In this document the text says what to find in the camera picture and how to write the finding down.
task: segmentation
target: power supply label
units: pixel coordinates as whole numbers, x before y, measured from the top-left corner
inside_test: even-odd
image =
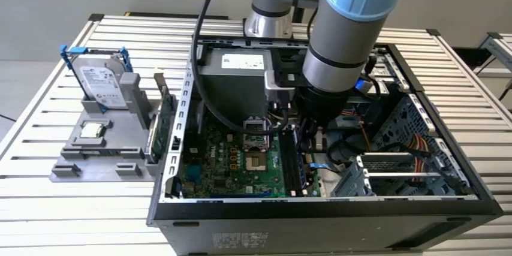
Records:
[[[122,89],[114,72],[104,67],[80,67],[94,98],[107,108],[126,108]]]
[[[231,69],[258,69],[264,70],[263,55],[252,54],[224,54],[223,68]]]

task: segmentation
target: aluminum extrusion table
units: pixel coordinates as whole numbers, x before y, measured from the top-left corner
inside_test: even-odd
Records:
[[[487,49],[504,65],[504,68],[483,69],[479,77],[512,78],[512,34],[488,32],[478,48]]]
[[[159,98],[156,68],[179,95],[194,27],[194,19],[106,16],[88,21],[72,45],[126,46],[140,86]],[[242,36],[242,21],[207,20],[203,33]],[[294,34],[306,38],[306,25],[296,24]],[[384,29],[379,42],[398,45],[508,213],[424,255],[512,255],[512,116],[440,36]],[[174,255],[159,229],[146,226],[152,183],[51,183],[47,178],[79,119],[82,96],[62,61],[0,142],[0,255]]]

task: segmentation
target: black cable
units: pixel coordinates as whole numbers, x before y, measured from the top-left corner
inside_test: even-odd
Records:
[[[382,97],[382,87],[379,85],[379,82],[370,75],[367,75],[367,77],[368,77],[370,81],[372,82],[372,84],[375,86],[375,97],[379,99]]]
[[[6,118],[7,120],[11,120],[12,122],[16,122],[16,121],[18,121],[16,119],[14,119],[14,118],[11,118],[11,117],[8,117],[8,116],[6,116],[6,115],[2,115],[2,114],[0,114],[0,117],[2,117],[2,118]]]
[[[348,161],[351,160],[351,157],[347,157],[346,154],[343,153],[343,146],[338,146],[338,152],[342,155],[343,159],[347,159]]]
[[[326,152],[326,156],[327,156],[327,159],[336,165],[342,165],[342,164],[351,164],[352,162],[350,160],[344,161],[344,160],[336,160],[334,157],[332,157],[332,153],[334,153],[334,150],[336,149],[336,147],[343,143],[343,139],[339,139],[336,140],[335,142],[332,142],[332,144],[330,145],[330,147],[327,148],[327,152]]]
[[[366,69],[364,69],[366,75],[371,74],[371,72],[375,68],[375,64],[378,64],[378,57],[375,55],[371,55],[368,57],[368,62],[367,62]]]
[[[328,170],[328,171],[331,171],[331,172],[342,173],[342,171],[339,171],[339,170],[334,170],[334,169],[331,169],[331,168],[328,168],[328,167],[315,167],[315,168],[312,168],[312,170],[319,170],[319,169],[326,169],[326,170]]]
[[[207,96],[206,88],[203,85],[203,79],[202,79],[202,76],[199,75],[199,68],[198,68],[198,44],[199,44],[199,34],[202,33],[202,26],[203,26],[203,22],[206,19],[210,2],[211,2],[211,0],[206,0],[206,2],[204,2],[202,12],[200,12],[199,17],[198,17],[196,26],[194,29],[194,35],[192,35],[191,67],[192,67],[192,75],[194,75],[194,79],[195,79],[195,85],[198,88],[198,92],[203,98],[203,102],[206,103],[206,106],[210,109],[210,112],[220,120],[220,122],[223,122],[223,124],[230,127],[230,129],[232,129],[236,132],[240,132],[244,134],[251,134],[251,135],[272,134],[274,132],[278,132],[284,127],[287,127],[287,124],[288,124],[288,111],[287,111],[287,109],[282,109],[283,121],[278,127],[272,128],[270,130],[252,131],[252,130],[246,129],[244,127],[240,127],[239,125],[232,123],[232,121],[230,121],[228,118],[224,117],[223,113],[218,110],[218,108],[215,107],[214,103],[211,102],[211,100]]]
[[[475,75],[479,75],[480,72],[490,66],[491,63],[494,63],[496,60],[496,57],[482,67],[482,69],[479,70],[479,72],[475,73]]]
[[[359,133],[359,132],[363,132],[363,131],[362,131],[360,129],[355,129],[354,131],[348,131],[348,132],[346,132],[346,133],[343,134],[343,136],[342,136],[342,143],[343,143],[343,145],[346,145],[347,149],[348,149],[352,153],[355,153],[355,154],[362,154],[362,153],[367,152],[367,150],[364,150],[364,149],[356,147],[354,144],[351,144],[351,143],[347,141],[347,139],[348,139],[352,135],[356,135],[356,133]]]
[[[503,100],[504,97],[507,96],[507,93],[510,93],[510,89],[507,88],[506,91],[503,91],[502,95],[499,96],[498,100]]]
[[[403,149],[404,145],[402,142],[394,142],[392,144],[388,144],[378,149],[378,152],[388,152],[391,148],[400,147],[400,150]]]
[[[311,25],[314,24],[315,16],[318,15],[319,12],[319,7],[315,8],[315,11],[311,15],[310,21],[307,23],[307,29],[306,29],[306,34],[307,34],[307,39],[311,40]]]

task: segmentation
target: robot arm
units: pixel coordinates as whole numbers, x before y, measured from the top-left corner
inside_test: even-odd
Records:
[[[299,89],[299,114],[324,127],[340,113],[362,75],[387,16],[398,0],[295,0],[318,1],[315,29],[303,64],[303,75],[312,87]],[[291,0],[254,0],[246,33],[254,37],[290,38]]]

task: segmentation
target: gray floor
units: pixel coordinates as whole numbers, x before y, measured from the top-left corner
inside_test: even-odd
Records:
[[[0,61],[2,115],[18,119],[56,64],[58,61]],[[0,140],[12,124],[12,121],[0,118]]]

